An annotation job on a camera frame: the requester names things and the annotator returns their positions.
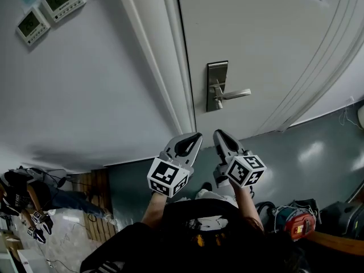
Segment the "black shirt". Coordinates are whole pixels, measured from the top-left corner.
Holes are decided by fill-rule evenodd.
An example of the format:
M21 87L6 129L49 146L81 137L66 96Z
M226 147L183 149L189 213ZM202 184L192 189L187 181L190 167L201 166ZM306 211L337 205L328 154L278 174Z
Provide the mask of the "black shirt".
M30 180L32 180L31 176L18 174L13 171L6 172L1 177L0 183L6 192L3 202L18 213L26 208L34 208L34 204L27 191L28 181ZM51 199L49 188L43 182L33 181L29 185L33 187L41 206Z
M229 227L213 231L179 229L181 221L220 215L229 220ZM227 272L233 267L244 272L282 272L280 266L286 263L277 244L291 252L294 243L290 236L276 235L277 240L270 242L251 223L237 220L241 220L238 209L226 201L174 202L164 208L158 230L142 223L127 226L89 255L80 272ZM172 238L164 238L166 226L177 232ZM238 235L231 233L233 227L238 228L235 232L241 231L238 242Z
M7 214L8 216L19 216L19 213L7 207L4 201L1 201L0 213Z

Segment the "white wall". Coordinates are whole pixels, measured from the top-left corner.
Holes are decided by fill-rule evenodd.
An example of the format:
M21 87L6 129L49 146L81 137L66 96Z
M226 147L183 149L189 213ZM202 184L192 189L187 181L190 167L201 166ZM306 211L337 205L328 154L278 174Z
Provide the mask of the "white wall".
M120 0L88 0L32 48L22 7L0 0L0 172L157 155L172 123Z
M335 84L294 125L345 107L351 96L355 102L364 99L363 62L364 45Z

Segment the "sneaker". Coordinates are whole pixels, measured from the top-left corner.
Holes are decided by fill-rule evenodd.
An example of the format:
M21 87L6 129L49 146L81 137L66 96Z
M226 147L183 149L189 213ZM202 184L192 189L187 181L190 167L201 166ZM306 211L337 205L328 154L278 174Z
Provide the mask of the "sneaker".
M112 225L116 225L116 222L115 222L115 218L113 216L113 214L106 208L103 208L104 212L105 212L105 215L104 215L104 221L112 224Z
M210 182L205 182L204 185L202 185L201 189L206 189L207 191L212 191L212 185Z

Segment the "person's arm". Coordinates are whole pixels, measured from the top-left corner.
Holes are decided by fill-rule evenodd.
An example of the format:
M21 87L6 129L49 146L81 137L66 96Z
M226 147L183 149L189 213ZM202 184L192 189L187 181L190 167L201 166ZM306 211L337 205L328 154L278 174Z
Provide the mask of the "person's arm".
M27 185L27 191L28 191L28 193L29 193L29 195L30 195L31 200L32 200L32 201L33 201L33 203L34 203L35 210L36 210L37 212L39 212L41 215L43 215L43 214L44 214L44 212L43 212L43 210L42 210L42 207L40 206L40 203L39 203L38 197L37 197L37 195L36 195L36 193L35 193L35 191L34 191L33 187L32 187L32 186L30 186L29 184Z
M148 225L152 229L156 229L162 220L166 202L166 195L153 193L147 211L142 218L142 223Z
M262 221L260 220L257 209L255 208L253 200L251 199L248 187L240 188L234 183L231 183L231 185L234 188L237 204L243 217L251 217L255 219L259 226L263 229Z
M29 212L26 209L22 209L21 214L23 215L23 217L26 219L26 221L28 222L28 226L31 226L32 228L36 228L34 221L32 220Z

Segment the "blue jeans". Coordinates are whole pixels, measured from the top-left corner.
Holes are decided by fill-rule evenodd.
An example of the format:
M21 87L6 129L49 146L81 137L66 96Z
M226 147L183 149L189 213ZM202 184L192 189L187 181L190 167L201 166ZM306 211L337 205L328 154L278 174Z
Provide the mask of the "blue jeans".
M69 208L82 210L98 218L103 218L105 212L102 208L86 201L86 195L78 191L63 191L53 186L47 185L51 193L51 204L58 208Z

